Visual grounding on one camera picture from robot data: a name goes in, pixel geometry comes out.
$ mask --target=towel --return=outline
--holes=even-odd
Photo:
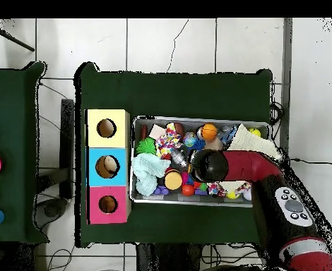
[[[137,177],[136,190],[142,195],[150,196],[158,185],[156,177],[162,178],[165,175],[165,170],[171,161],[142,153],[134,157],[131,164]]]
[[[262,152],[263,154],[273,157],[277,160],[281,159],[275,145],[270,140],[260,138],[251,132],[243,124],[240,124],[232,142],[227,150],[252,150],[254,152]],[[218,182],[227,192],[233,192],[242,186],[245,181],[224,181]]]

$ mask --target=orange ball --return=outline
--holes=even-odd
[[[218,130],[213,124],[206,124],[201,128],[201,135],[205,140],[214,140],[217,133]]]
[[[183,185],[182,186],[182,194],[185,196],[193,195],[195,192],[195,189],[192,185]]]

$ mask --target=blue block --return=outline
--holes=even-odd
[[[104,179],[98,175],[95,165],[101,156],[113,156],[119,163],[119,171],[116,176]],[[90,186],[125,186],[127,182],[127,161],[125,148],[101,148],[90,147],[89,152],[89,179]]]

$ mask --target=red ball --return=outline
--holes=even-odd
[[[192,185],[183,185],[182,186],[182,194],[185,196],[193,195],[195,192],[195,189]]]

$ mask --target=green table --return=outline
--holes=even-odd
[[[0,69],[0,241],[46,242],[33,224],[37,194],[37,82],[45,65]]]
[[[75,74],[76,240],[91,242],[259,242],[252,209],[132,203],[126,224],[87,225],[85,216],[84,109],[125,109],[138,115],[270,123],[272,74],[145,74],[99,72],[92,63]]]

